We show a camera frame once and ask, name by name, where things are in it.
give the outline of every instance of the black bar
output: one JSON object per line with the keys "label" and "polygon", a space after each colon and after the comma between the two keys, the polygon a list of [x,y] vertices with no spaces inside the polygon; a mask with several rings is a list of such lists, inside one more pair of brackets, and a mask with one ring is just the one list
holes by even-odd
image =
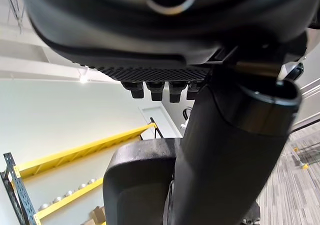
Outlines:
{"label": "black bar", "polygon": [[296,129],[292,130],[291,133],[293,134],[293,133],[295,133],[295,132],[297,132],[297,131],[299,131],[299,130],[301,130],[301,129],[304,129],[304,128],[306,128],[306,127],[309,127],[309,126],[311,126],[311,125],[313,125],[313,124],[316,124],[316,123],[318,123],[318,122],[320,122],[320,118],[317,119],[317,120],[314,120],[314,121],[312,121],[312,122],[309,122],[308,124],[305,124],[305,125],[303,125],[303,126],[300,126],[300,127],[296,128]]}
{"label": "black bar", "polygon": [[26,225],[24,215],[15,194],[15,190],[12,187],[11,182],[9,181],[8,175],[6,175],[5,172],[1,172],[1,179],[20,225]]}
{"label": "black bar", "polygon": [[220,67],[212,74],[177,153],[174,225],[240,224],[277,163],[301,102],[290,81],[278,87],[271,78],[233,76]]}
{"label": "black bar", "polygon": [[8,169],[8,167],[6,167],[5,168],[5,171],[4,171],[4,173],[3,173],[3,178],[4,179],[7,179],[8,178],[8,175],[9,175],[9,169]]}
{"label": "black bar", "polygon": [[14,166],[16,165],[14,158],[12,157],[12,154],[5,153],[3,154],[7,169],[9,173],[12,176],[12,181],[14,183],[14,186],[16,188],[16,191],[18,193],[18,198],[20,200],[20,212],[19,214],[22,214],[24,218],[24,223],[20,223],[23,225],[37,225],[36,221],[34,219],[34,214],[36,214],[36,211],[34,209],[34,206],[31,203],[30,197],[27,193],[26,187],[24,185],[24,182],[21,177],[17,177],[16,173],[14,171]]}
{"label": "black bar", "polygon": [[158,125],[156,124],[155,120],[154,120],[152,117],[150,117],[150,120],[151,120],[152,123],[154,123],[154,124],[156,125],[156,129],[155,129],[155,131],[154,131],[154,138],[156,138],[156,131],[157,131],[158,134],[159,134],[159,136],[160,136],[160,138],[163,139],[164,136],[163,136],[162,133],[160,132],[160,129],[158,128]]}

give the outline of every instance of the ceiling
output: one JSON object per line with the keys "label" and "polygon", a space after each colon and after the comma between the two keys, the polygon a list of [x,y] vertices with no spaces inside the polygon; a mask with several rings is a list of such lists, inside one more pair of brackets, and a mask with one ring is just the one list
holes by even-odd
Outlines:
{"label": "ceiling", "polygon": [[0,80],[79,81],[85,74],[91,82],[118,83],[51,50],[32,30],[24,10],[23,0],[0,0]]}

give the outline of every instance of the white door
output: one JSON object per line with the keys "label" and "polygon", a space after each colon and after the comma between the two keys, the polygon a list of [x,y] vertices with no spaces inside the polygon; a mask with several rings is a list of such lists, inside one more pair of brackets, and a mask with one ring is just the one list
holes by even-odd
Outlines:
{"label": "white door", "polygon": [[[181,138],[181,133],[177,129],[176,125],[170,118],[167,111],[162,106],[155,107],[144,107],[141,108],[141,113],[147,123],[150,123],[150,118],[153,118],[157,127],[159,128],[161,134],[164,138]],[[155,129],[149,129],[144,132],[141,136],[144,140],[154,139],[156,134],[156,138],[160,138],[160,135],[156,132]]]}

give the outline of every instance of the white wall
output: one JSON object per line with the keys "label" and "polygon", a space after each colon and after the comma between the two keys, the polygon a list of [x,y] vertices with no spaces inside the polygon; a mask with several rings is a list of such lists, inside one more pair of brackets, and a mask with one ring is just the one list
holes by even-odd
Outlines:
{"label": "white wall", "polygon": [[[140,108],[162,106],[150,99],[132,99],[121,84],[0,81],[0,154],[11,152],[16,163],[32,161],[147,124]],[[25,181],[35,210],[101,178],[116,148],[86,157]],[[0,170],[6,167],[0,158]],[[43,225],[79,225],[103,205],[101,188],[42,220]],[[0,223],[19,224],[0,182]]]}
{"label": "white wall", "polygon": [[182,112],[187,106],[192,107],[195,101],[187,100],[187,88],[182,91],[179,103],[170,103],[169,99],[169,88],[166,87],[163,90],[162,104],[173,120],[175,126],[179,129],[180,133],[184,135],[185,130],[180,128],[180,125],[186,122]]}
{"label": "white wall", "polygon": [[302,100],[295,123],[305,120],[320,112],[320,93]]}
{"label": "white wall", "polygon": [[296,81],[299,87],[303,87],[320,77],[320,43],[307,54],[303,61],[304,71]]}

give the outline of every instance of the yellow shelf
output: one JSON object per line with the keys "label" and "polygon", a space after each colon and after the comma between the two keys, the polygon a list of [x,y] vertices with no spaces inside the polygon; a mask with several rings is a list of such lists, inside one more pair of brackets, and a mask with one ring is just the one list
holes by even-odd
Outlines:
{"label": "yellow shelf", "polygon": [[81,196],[83,196],[84,194],[90,192],[91,190],[99,187],[102,183],[103,183],[103,178],[100,178],[97,181],[87,185],[86,187],[74,192],[70,196],[65,197],[61,201],[59,201],[57,203],[54,203],[51,206],[47,207],[46,209],[37,212],[33,216],[34,219],[35,219],[36,224],[37,225],[41,225],[41,223],[40,223],[41,219],[43,219],[44,217],[48,216],[49,214],[54,213],[58,209],[61,209],[62,207],[64,207],[65,205],[71,203],[72,201],[80,198]]}
{"label": "yellow shelf", "polygon": [[146,126],[120,133],[118,135],[114,135],[108,138],[91,142],[83,146],[72,148],[50,156],[17,165],[14,167],[14,171],[18,178],[29,178],[63,164],[73,162],[79,158],[83,158],[89,154],[102,151],[103,149],[115,146],[123,142],[135,140],[141,133],[143,133],[147,129],[156,127],[157,125],[155,123],[150,123]]}

